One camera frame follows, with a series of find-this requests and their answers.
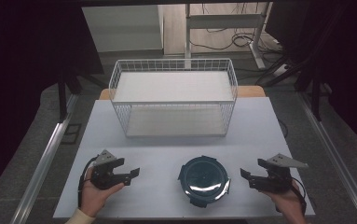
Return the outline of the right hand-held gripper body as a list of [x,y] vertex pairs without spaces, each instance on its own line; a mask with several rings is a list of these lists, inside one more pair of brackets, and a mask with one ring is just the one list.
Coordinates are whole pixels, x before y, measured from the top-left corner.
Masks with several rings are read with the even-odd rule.
[[291,188],[293,179],[291,176],[291,168],[309,167],[306,163],[294,160],[281,153],[265,161],[276,164],[278,169],[266,170],[268,176],[258,184],[258,187],[260,190],[272,193],[284,193]]

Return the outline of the black stand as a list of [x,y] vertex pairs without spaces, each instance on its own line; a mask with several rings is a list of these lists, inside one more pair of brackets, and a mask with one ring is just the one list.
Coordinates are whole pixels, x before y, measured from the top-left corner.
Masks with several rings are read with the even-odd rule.
[[67,117],[67,105],[66,105],[66,92],[65,89],[68,88],[72,94],[79,94],[82,92],[82,86],[79,83],[77,75],[72,70],[62,71],[58,75],[58,92],[59,92],[59,110],[60,118],[59,123]]
[[311,112],[317,121],[321,121],[320,116],[320,94],[321,94],[321,81],[319,77],[319,73],[317,71],[314,72],[312,79],[312,93],[311,93]]

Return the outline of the white power strip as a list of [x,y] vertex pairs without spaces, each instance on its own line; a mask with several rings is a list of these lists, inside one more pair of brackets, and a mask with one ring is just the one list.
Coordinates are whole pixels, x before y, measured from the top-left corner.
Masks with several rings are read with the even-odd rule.
[[275,77],[280,76],[281,74],[283,74],[284,72],[286,72],[289,69],[289,65],[284,63],[283,65],[281,65],[278,69],[276,69],[273,72],[273,75]]

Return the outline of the wooden table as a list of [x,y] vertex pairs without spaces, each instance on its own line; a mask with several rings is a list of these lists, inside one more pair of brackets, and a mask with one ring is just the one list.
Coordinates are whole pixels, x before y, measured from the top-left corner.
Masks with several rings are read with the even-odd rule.
[[[238,96],[240,98],[244,97],[265,97],[265,91],[262,87],[260,86],[238,86]],[[102,90],[100,97],[100,100],[109,100],[109,90],[104,89]]]

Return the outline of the person's right hand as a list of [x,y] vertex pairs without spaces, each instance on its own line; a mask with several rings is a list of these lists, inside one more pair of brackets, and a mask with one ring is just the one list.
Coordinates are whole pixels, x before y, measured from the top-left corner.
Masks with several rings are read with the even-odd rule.
[[275,203],[277,208],[287,219],[294,219],[295,221],[298,221],[300,218],[304,217],[301,210],[301,203],[291,189],[283,194],[276,194],[267,191],[264,191],[264,194]]

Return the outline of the white wire shelf rack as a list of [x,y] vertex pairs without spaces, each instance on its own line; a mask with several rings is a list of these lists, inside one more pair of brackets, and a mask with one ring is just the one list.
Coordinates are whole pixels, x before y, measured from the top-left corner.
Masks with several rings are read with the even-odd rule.
[[119,60],[108,90],[128,137],[224,136],[238,81],[229,59]]

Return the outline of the white metal desk frame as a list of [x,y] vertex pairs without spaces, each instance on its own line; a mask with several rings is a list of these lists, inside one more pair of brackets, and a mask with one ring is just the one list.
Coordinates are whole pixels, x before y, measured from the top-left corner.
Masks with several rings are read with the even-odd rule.
[[260,55],[258,43],[268,14],[268,8],[269,2],[266,2],[259,14],[191,15],[190,5],[185,4],[185,57],[191,57],[190,31],[192,29],[254,28],[254,38],[249,43],[249,48],[257,67],[260,70],[265,70],[266,66]]

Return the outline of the black curtain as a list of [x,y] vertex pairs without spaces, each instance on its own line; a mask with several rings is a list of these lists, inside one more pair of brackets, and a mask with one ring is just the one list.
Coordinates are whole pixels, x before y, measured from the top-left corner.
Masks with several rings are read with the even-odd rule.
[[0,175],[33,122],[42,91],[102,71],[81,6],[0,0]]
[[317,70],[331,88],[331,106],[357,134],[357,0],[276,0],[266,32],[301,63],[315,50],[339,3],[347,7],[316,57]]

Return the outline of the aluminium rail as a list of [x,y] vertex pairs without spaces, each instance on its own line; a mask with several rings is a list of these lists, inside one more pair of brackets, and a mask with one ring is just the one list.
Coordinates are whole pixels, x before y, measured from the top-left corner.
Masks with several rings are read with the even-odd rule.
[[25,224],[28,216],[30,215],[34,203],[36,201],[37,195],[39,194],[42,185],[48,174],[48,170],[52,161],[55,157],[57,149],[62,141],[65,130],[68,127],[68,124],[73,116],[76,102],[79,96],[77,94],[71,94],[68,98],[68,102],[65,104],[68,112],[65,118],[62,121],[59,121],[51,134],[51,137],[48,140],[44,152],[40,158],[39,163],[37,164],[33,176],[24,191],[21,201],[17,206],[17,209],[9,221],[9,224]]
[[357,182],[354,180],[346,163],[342,160],[340,154],[338,153],[336,145],[334,144],[329,133],[323,126],[323,122],[320,119],[317,119],[316,116],[313,114],[310,107],[310,101],[306,97],[306,94],[300,92],[297,97],[300,103],[302,104],[302,107],[304,108],[305,113],[309,118],[309,122],[313,126],[315,133],[318,135],[320,141],[322,142],[323,148],[325,149],[329,160],[335,167],[335,170],[339,175],[344,188],[348,192],[350,199],[357,210]]

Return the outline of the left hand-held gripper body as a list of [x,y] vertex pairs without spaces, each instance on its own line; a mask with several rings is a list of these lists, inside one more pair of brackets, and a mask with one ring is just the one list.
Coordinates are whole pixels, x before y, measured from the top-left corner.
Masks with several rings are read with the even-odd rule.
[[110,189],[111,187],[121,183],[121,180],[114,174],[112,169],[112,161],[116,160],[112,153],[106,149],[96,158],[93,163],[93,170],[91,173],[90,182],[101,190]]

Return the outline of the person's left hand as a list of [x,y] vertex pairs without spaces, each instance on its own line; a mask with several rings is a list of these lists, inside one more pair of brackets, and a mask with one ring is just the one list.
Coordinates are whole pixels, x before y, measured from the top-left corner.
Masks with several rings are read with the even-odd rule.
[[110,189],[97,189],[90,181],[93,168],[90,167],[85,175],[81,192],[81,205],[79,209],[89,217],[96,217],[103,209],[107,199],[114,193],[124,188],[123,183],[119,183]]

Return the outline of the dark teal round food container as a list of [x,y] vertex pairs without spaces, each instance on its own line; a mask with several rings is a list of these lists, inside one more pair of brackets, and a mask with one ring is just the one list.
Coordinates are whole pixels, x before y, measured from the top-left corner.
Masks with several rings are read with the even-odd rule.
[[228,194],[231,178],[225,167],[215,158],[196,157],[181,167],[178,175],[182,190],[189,202],[206,208]]

